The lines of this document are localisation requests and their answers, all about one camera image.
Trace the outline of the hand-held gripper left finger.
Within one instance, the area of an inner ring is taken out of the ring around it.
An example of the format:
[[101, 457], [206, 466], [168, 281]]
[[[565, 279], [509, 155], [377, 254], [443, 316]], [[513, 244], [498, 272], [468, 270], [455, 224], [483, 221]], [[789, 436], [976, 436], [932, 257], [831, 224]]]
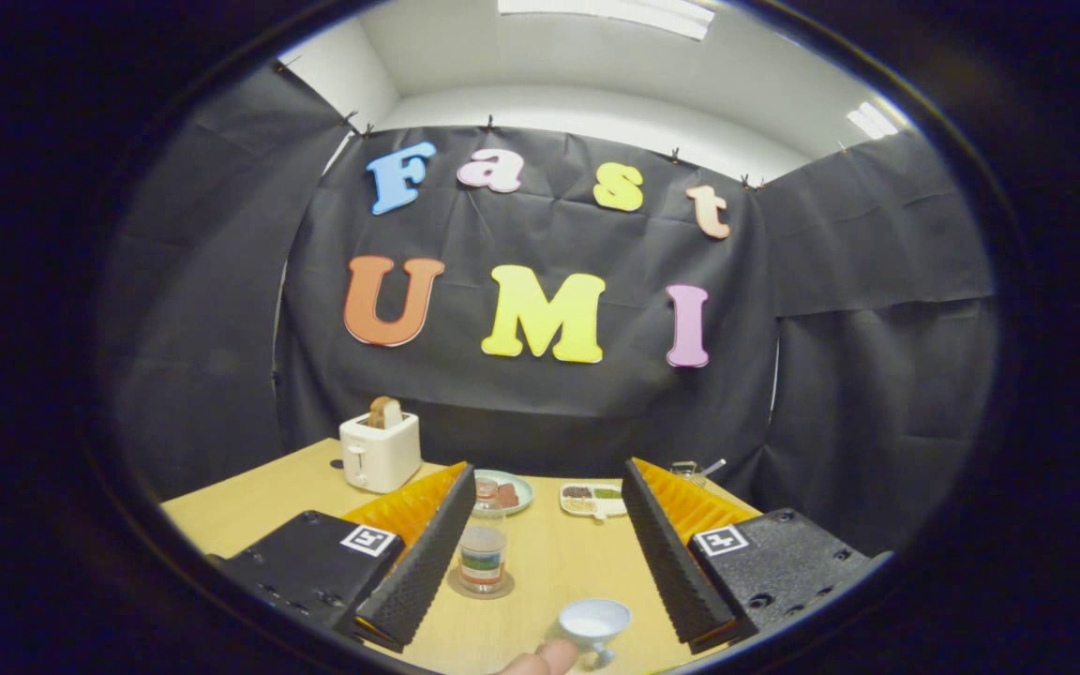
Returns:
[[459, 462], [342, 517], [305, 510], [210, 563], [306, 627], [401, 653], [436, 597], [474, 504], [474, 467]]

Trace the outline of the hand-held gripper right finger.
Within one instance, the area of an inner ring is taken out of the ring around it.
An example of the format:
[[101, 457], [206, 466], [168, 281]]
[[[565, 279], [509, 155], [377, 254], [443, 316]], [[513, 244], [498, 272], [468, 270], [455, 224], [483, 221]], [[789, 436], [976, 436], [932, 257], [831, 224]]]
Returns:
[[625, 462], [622, 499], [691, 653], [794, 623], [891, 558], [864, 555], [797, 510], [759, 513], [642, 458]]

